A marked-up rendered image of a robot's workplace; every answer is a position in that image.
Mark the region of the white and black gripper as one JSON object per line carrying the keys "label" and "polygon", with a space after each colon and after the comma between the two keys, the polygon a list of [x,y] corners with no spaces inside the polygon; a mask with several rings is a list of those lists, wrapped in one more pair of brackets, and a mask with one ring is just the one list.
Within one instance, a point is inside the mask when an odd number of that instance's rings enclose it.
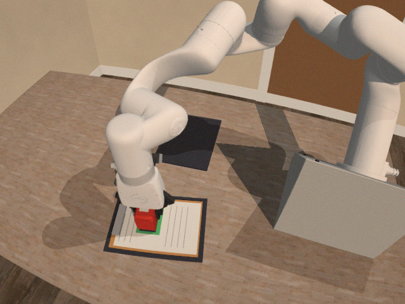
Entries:
{"label": "white and black gripper", "polygon": [[129,186],[123,183],[116,173],[116,186],[118,191],[115,198],[119,199],[123,205],[129,206],[133,212],[135,212],[135,208],[154,209],[158,220],[160,215],[163,215],[162,208],[175,203],[175,198],[166,192],[157,167],[154,167],[152,179],[141,186]]}

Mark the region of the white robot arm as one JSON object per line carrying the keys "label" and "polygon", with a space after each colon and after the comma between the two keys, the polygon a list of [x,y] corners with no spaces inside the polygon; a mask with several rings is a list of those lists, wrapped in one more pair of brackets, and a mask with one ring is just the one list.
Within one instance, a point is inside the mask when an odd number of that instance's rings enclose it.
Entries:
{"label": "white robot arm", "polygon": [[336,166],[384,182],[387,174],[398,176],[386,158],[401,105],[399,86],[405,82],[405,24],[370,5],[345,15],[323,0],[259,0],[248,23],[237,3],[218,3],[180,48],[148,63],[131,81],[120,102],[121,114],[105,130],[111,168],[121,181],[129,186],[150,181],[163,156],[151,149],[177,137],[187,125],[185,109],[155,93],[162,84],[213,73],[225,56],[274,48],[293,19],[347,59],[371,52],[345,165]]}

